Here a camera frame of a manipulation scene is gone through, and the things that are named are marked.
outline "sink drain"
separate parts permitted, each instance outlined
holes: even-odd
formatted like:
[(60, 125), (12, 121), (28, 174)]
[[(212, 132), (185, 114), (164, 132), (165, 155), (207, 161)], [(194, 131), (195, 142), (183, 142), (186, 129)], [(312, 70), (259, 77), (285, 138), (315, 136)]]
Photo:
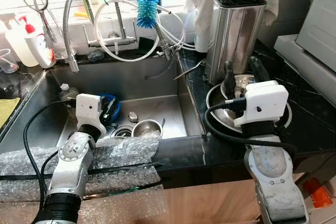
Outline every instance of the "sink drain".
[(115, 131), (113, 131), (111, 136), (112, 137), (116, 137), (116, 136), (131, 137), (132, 130), (133, 130), (133, 127), (129, 125), (120, 126)]

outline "stainless steel knife block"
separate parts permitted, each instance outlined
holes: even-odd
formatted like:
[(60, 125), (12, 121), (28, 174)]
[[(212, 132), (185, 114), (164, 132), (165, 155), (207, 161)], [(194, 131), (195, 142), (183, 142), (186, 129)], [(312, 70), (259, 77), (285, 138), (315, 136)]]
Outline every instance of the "stainless steel knife block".
[(234, 74), (245, 73), (266, 2), (253, 6), (223, 6), (214, 0), (211, 24), (212, 45), (207, 58), (205, 73), (210, 84), (224, 80), (226, 60), (233, 63)]

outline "white appliance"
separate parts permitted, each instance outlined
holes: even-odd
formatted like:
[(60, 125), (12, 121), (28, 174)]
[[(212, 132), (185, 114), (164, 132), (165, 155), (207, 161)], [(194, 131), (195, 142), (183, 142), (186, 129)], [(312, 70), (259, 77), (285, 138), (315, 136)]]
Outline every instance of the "white appliance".
[(279, 36), (274, 48), (336, 106), (336, 0), (313, 0), (300, 34)]

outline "stainless steel sink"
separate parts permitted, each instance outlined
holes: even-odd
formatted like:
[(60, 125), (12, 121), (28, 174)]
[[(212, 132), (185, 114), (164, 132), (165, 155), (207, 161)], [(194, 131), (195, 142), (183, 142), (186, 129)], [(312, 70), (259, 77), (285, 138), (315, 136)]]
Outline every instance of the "stainless steel sink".
[[(46, 71), (26, 105), (2, 137), (0, 153), (21, 150), (23, 129), (31, 116), (41, 107), (59, 100), (60, 84), (68, 83), (80, 93), (114, 94), (121, 101), (119, 126), (135, 126), (128, 120), (128, 113), (134, 111), (139, 120), (154, 119), (162, 122), (163, 138), (204, 134), (204, 129), (194, 105), (185, 78), (174, 81), (181, 72), (176, 61), (170, 70), (158, 78), (146, 79), (164, 71), (169, 64), (164, 59), (147, 59), (140, 62), (110, 62), (79, 66), (78, 73), (68, 67)], [(31, 125), (28, 132), (30, 146), (51, 147), (59, 145), (76, 130), (76, 120), (68, 117), (64, 105), (49, 108)], [(113, 128), (108, 129), (109, 137)]]

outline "white bottle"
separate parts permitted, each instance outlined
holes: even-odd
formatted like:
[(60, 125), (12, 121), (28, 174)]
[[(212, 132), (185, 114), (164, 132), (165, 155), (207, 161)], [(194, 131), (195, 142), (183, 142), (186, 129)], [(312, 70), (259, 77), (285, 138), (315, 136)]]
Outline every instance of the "white bottle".
[(30, 52), (24, 36), (26, 34), (24, 28), (22, 28), (16, 21), (9, 21), (9, 25), (12, 27), (11, 29), (5, 30), (5, 38), (15, 51), (16, 55), (23, 63), (23, 65), (27, 67), (34, 67), (38, 65), (37, 60), (34, 58), (33, 54)]
[(19, 20), (21, 19), (26, 22), (25, 28), (27, 35), (25, 36), (25, 41), (28, 48), (42, 68), (51, 68), (55, 65), (56, 59), (54, 57), (54, 51), (47, 47), (44, 34), (38, 33), (33, 25), (28, 24), (25, 16)]
[[(59, 98), (62, 101), (67, 101), (69, 98), (75, 99), (76, 96), (79, 94), (78, 90), (76, 88), (71, 88), (69, 84), (63, 83), (60, 88), (62, 89), (61, 92), (59, 92)], [(76, 118), (76, 109), (71, 108), (67, 106), (67, 110), (69, 113), (69, 116), (72, 118)]]

